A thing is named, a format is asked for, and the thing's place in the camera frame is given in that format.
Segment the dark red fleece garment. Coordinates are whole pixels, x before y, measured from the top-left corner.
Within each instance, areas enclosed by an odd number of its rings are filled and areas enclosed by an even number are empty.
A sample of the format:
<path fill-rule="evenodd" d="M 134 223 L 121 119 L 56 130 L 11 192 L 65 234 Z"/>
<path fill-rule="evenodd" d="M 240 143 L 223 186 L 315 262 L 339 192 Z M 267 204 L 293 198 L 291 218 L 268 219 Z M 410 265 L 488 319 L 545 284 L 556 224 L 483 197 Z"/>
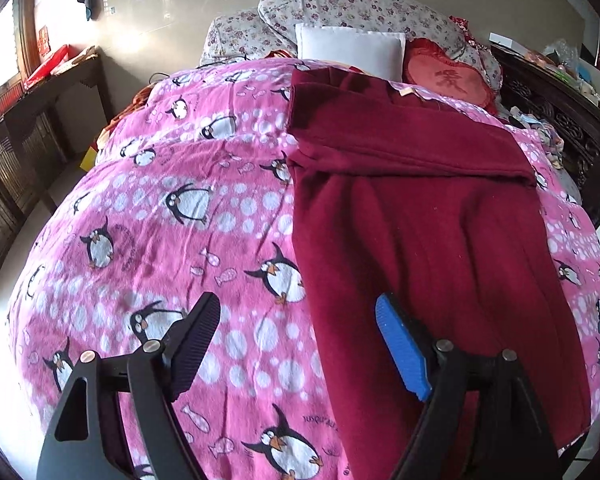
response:
<path fill-rule="evenodd" d="M 558 445 L 590 387 L 531 165 L 505 129 L 326 67 L 292 74 L 292 244 L 353 475 L 385 479 L 422 408 L 375 321 L 385 292 L 462 350 L 514 350 Z"/>

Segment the pink penguin blanket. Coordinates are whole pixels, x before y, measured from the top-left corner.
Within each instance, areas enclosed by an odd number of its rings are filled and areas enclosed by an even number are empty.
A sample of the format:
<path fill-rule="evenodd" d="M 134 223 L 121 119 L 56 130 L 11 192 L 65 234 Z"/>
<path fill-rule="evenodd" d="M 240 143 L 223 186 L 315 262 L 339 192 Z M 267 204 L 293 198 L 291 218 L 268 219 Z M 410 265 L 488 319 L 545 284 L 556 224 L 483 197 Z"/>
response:
<path fill-rule="evenodd" d="M 14 359 L 43 425 L 83 352 L 135 351 L 212 292 L 218 328 L 174 404 L 206 475 L 357 479 L 292 244 L 291 77 L 326 67 L 345 70 L 293 58 L 188 70 L 159 82 L 119 122 L 42 229 L 12 294 Z M 592 221 L 560 185 L 536 132 L 386 81 L 400 96 L 507 130 L 528 159 L 583 351 L 591 414 L 583 436 L 600 416 L 600 240 Z"/>

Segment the floral pillow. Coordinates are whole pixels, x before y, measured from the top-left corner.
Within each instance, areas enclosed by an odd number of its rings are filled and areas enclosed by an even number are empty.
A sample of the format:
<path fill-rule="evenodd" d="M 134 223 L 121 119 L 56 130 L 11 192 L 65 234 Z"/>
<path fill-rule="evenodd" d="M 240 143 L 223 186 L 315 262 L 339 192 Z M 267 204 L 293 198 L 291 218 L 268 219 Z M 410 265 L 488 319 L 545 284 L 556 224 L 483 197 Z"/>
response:
<path fill-rule="evenodd" d="M 466 25 L 416 0 L 260 0 L 258 13 L 277 36 L 292 44 L 298 23 L 402 32 L 408 41 L 426 38 L 451 60 L 478 70 L 493 91 L 503 83 L 500 63 L 489 48 L 471 38 Z"/>
<path fill-rule="evenodd" d="M 211 22 L 199 64 L 256 60 L 276 51 L 291 58 L 297 56 L 296 45 L 274 32 L 257 9 L 251 8 L 218 16 Z"/>

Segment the red box on table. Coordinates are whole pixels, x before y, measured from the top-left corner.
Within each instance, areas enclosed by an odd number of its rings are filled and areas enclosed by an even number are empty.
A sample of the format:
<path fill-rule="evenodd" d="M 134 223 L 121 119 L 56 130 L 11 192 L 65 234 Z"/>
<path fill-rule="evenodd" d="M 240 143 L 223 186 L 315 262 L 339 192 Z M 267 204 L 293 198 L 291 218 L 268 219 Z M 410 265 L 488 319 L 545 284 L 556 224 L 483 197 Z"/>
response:
<path fill-rule="evenodd" d="M 38 68 L 24 81 L 23 89 L 29 91 L 34 86 L 50 76 L 52 71 L 61 63 L 68 60 L 70 46 L 63 44 L 60 48 L 52 52 Z"/>

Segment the floral pillow left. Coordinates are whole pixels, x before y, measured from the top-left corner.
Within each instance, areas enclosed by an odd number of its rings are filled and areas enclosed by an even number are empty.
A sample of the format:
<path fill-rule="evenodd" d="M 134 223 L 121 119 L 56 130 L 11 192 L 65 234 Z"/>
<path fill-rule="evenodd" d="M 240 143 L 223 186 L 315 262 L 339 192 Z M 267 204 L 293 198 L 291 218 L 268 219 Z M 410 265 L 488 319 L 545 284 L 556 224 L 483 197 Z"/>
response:
<path fill-rule="evenodd" d="M 251 8 L 218 16 L 211 22 L 199 64 L 256 60 L 276 51 L 291 58 L 297 56 L 296 45 L 274 32 L 257 9 Z"/>

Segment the white small pillow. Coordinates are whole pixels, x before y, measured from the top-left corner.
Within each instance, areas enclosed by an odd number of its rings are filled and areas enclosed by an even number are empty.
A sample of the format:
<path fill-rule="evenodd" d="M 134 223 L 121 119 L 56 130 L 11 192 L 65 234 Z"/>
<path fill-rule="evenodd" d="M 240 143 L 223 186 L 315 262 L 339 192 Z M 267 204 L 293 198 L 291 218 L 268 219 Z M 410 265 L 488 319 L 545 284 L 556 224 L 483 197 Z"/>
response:
<path fill-rule="evenodd" d="M 403 32 L 366 32 L 342 26 L 296 25 L 298 58 L 353 66 L 385 80 L 401 81 Z"/>

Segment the dark carved wooden headboard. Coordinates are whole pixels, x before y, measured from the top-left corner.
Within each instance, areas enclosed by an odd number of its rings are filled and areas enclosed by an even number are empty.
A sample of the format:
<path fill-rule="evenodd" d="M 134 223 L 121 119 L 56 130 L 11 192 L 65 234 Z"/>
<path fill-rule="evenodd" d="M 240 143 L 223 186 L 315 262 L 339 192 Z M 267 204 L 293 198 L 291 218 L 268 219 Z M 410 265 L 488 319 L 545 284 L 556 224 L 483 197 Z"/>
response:
<path fill-rule="evenodd" d="M 565 141 L 565 165 L 583 208 L 600 226 L 600 110 L 546 70 L 500 47 L 491 48 L 501 65 L 502 104 L 547 120 Z"/>

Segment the red heart cushion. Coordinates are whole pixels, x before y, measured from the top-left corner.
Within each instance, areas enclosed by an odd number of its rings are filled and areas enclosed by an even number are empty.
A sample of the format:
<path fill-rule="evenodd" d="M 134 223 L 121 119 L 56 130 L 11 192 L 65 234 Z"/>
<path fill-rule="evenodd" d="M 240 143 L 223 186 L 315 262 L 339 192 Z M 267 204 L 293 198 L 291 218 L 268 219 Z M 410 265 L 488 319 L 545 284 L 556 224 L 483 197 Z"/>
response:
<path fill-rule="evenodd" d="M 440 96 L 475 104 L 494 115 L 503 74 L 489 49 L 468 44 L 454 60 L 435 42 L 417 38 L 406 45 L 403 80 Z"/>

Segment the floral pillow right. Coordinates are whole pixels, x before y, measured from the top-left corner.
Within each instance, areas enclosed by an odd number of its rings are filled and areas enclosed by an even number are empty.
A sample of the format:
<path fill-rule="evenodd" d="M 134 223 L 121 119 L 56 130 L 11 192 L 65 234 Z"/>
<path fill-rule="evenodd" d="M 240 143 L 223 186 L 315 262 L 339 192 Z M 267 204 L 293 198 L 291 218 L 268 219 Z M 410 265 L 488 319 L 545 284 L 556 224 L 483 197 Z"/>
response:
<path fill-rule="evenodd" d="M 258 13 L 277 36 L 292 44 L 298 23 L 402 32 L 408 41 L 426 38 L 451 60 L 478 70 L 493 91 L 503 83 L 500 63 L 489 48 L 471 38 L 466 25 L 416 0 L 260 0 Z"/>

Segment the dark wooden side table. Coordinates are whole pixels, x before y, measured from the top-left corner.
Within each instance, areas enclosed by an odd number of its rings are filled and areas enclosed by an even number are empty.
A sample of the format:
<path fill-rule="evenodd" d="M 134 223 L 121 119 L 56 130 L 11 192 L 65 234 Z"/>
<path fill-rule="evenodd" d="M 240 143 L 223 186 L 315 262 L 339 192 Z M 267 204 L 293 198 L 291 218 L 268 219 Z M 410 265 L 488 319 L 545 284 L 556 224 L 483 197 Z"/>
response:
<path fill-rule="evenodd" d="M 33 157 L 27 154 L 24 144 L 38 125 L 38 118 L 45 113 L 52 114 L 59 97 L 77 84 L 97 90 L 105 119 L 111 122 L 114 119 L 114 107 L 106 83 L 102 57 L 98 54 L 89 55 L 68 70 L 47 77 L 33 89 L 23 92 L 22 96 L 18 96 L 18 99 L 0 114 L 0 147 L 6 146 L 12 150 L 24 175 L 24 184 L 32 190 L 34 199 L 42 202 L 49 211 L 54 211 L 56 204 L 48 194 L 46 184 L 35 168 Z M 9 191 L 1 176 L 0 200 L 12 216 L 15 228 L 20 229 L 31 208 L 18 205 L 15 195 Z"/>

